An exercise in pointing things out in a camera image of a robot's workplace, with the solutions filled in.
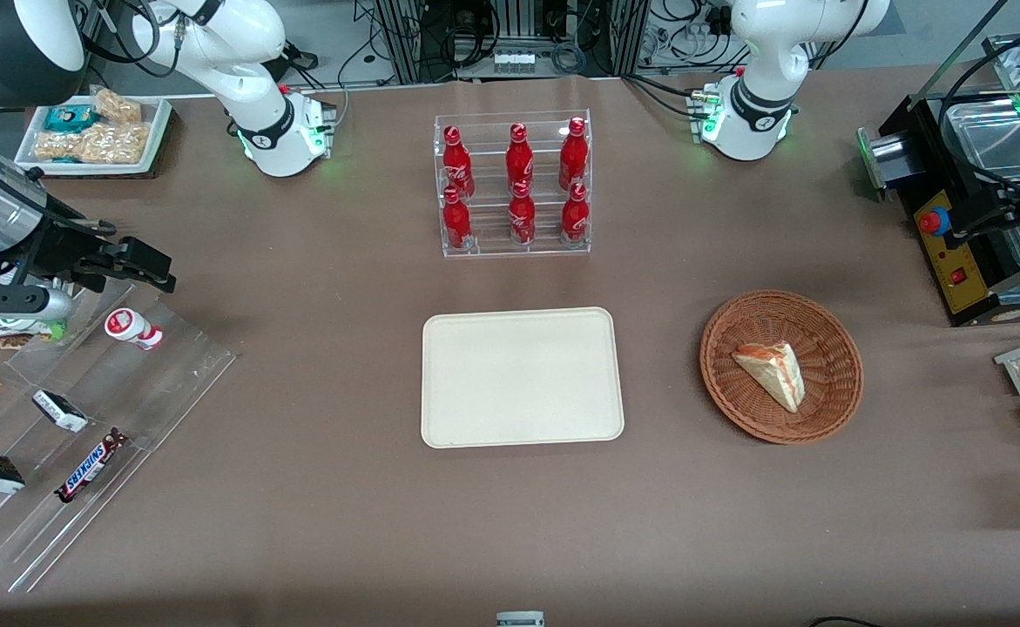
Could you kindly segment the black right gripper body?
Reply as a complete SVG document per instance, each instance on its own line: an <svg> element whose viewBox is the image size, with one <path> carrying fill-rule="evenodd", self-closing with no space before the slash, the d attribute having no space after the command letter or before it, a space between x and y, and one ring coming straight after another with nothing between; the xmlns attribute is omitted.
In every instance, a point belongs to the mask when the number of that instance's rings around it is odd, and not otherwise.
<svg viewBox="0 0 1020 627"><path fill-rule="evenodd" d="M5 285L73 285L95 293L108 278L125 280L128 273L116 257L117 246L108 239L115 226L100 219L76 219L64 226L55 219L43 219L20 245L5 254Z"/></svg>

